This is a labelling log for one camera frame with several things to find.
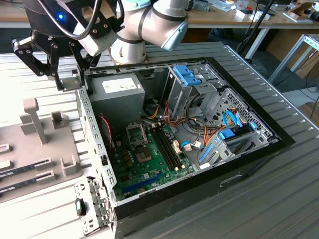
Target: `blue pcie slot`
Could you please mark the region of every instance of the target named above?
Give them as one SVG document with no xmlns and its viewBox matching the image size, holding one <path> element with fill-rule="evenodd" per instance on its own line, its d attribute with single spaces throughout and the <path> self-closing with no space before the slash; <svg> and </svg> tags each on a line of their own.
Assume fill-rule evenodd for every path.
<svg viewBox="0 0 319 239">
<path fill-rule="evenodd" d="M 153 178 L 150 178 L 150 179 L 148 179 L 148 180 L 145 180 L 145 181 L 143 181 L 143 182 L 140 182 L 140 183 L 134 184 L 134 185 L 132 185 L 132 186 L 123 188 L 122 191 L 123 191 L 123 193 L 127 193 L 127 192 L 134 191 L 134 190 L 136 190 L 136 189 L 138 189 L 138 188 L 140 188 L 140 187 L 142 187 L 142 186 L 149 185 L 149 184 L 151 184 L 151 183 L 156 182 L 162 175 L 163 175 L 163 174 L 161 173 L 161 174 L 159 174 L 159 175 L 157 175 L 157 176 L 155 176 L 155 177 L 153 177 Z"/>
</svg>

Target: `power cable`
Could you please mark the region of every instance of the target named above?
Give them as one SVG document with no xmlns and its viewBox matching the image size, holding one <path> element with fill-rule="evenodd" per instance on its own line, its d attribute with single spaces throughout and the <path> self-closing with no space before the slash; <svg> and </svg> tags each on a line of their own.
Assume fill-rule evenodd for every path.
<svg viewBox="0 0 319 239">
<path fill-rule="evenodd" d="M 74 39 L 74 40 L 82 40 L 83 38 L 87 37 L 90 32 L 92 31 L 96 20 L 98 18 L 98 14 L 100 12 L 101 9 L 101 5 L 102 5 L 102 0 L 96 0 L 94 3 L 94 8 L 93 8 L 93 13 L 91 16 L 91 19 L 88 23 L 88 25 L 86 26 L 86 28 L 84 29 L 84 31 L 79 34 L 76 35 L 68 30 L 66 30 L 64 27 L 62 27 L 59 22 L 57 21 L 56 17 L 53 16 L 52 12 L 48 9 L 47 5 L 44 3 L 43 0 L 38 0 L 38 2 L 40 3 L 40 5 L 42 6 L 42 8 L 44 9 L 44 11 L 46 12 L 46 14 L 50 17 L 50 19 L 54 22 L 54 24 L 60 29 L 60 31 L 62 31 L 67 37 Z M 119 3 L 119 7 L 121 9 L 121 21 L 124 20 L 124 8 L 123 8 L 123 4 L 121 0 L 118 0 Z"/>
</svg>

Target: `metal table surface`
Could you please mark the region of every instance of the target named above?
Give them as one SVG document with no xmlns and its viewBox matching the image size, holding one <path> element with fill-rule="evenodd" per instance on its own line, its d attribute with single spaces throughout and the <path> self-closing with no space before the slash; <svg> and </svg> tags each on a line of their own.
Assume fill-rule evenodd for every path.
<svg viewBox="0 0 319 239">
<path fill-rule="evenodd" d="M 134 235 L 131 239 L 290 239 L 319 238 L 319 129 L 290 104 L 231 48 L 220 42 L 181 44 L 166 52 L 147 47 L 150 61 L 212 56 L 294 138 L 296 144 L 254 176 Z M 111 65 L 105 53 L 99 66 Z M 71 75 L 72 58 L 61 60 L 61 77 Z M 37 97 L 40 117 L 63 110 L 71 119 L 85 175 L 88 159 L 74 92 L 58 92 L 53 81 L 36 77 L 13 54 L 0 56 L 1 125 L 18 122 L 21 99 Z M 1 236 L 11 238 L 83 238 L 77 217 L 73 179 L 0 204 Z M 108 229 L 91 235 L 110 238 Z"/>
</svg>

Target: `metal bracket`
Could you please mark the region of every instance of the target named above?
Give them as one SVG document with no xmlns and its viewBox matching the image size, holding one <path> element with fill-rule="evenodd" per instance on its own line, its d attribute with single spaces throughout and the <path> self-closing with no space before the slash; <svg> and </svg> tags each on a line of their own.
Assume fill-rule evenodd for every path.
<svg viewBox="0 0 319 239">
<path fill-rule="evenodd" d="M 106 227 L 114 220 L 109 203 L 107 190 L 102 185 L 102 180 L 84 178 L 74 184 L 77 200 L 75 201 L 78 210 L 79 201 L 83 202 L 81 217 L 84 235 L 92 234 L 102 227 Z"/>
</svg>

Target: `orange wire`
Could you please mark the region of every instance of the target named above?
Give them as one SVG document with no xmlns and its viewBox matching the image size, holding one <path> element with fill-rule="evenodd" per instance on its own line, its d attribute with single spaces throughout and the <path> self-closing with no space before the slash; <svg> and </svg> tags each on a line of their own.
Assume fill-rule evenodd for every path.
<svg viewBox="0 0 319 239">
<path fill-rule="evenodd" d="M 210 138 L 209 138 L 209 140 L 207 141 L 206 144 L 208 144 L 208 143 L 211 141 L 211 139 L 213 138 L 213 136 L 214 136 L 219 130 L 224 129 L 224 128 L 226 128 L 225 125 L 223 125 L 223 126 L 222 126 L 221 128 L 219 128 L 219 129 L 215 130 L 215 131 L 211 134 L 211 136 L 210 136 Z"/>
</svg>

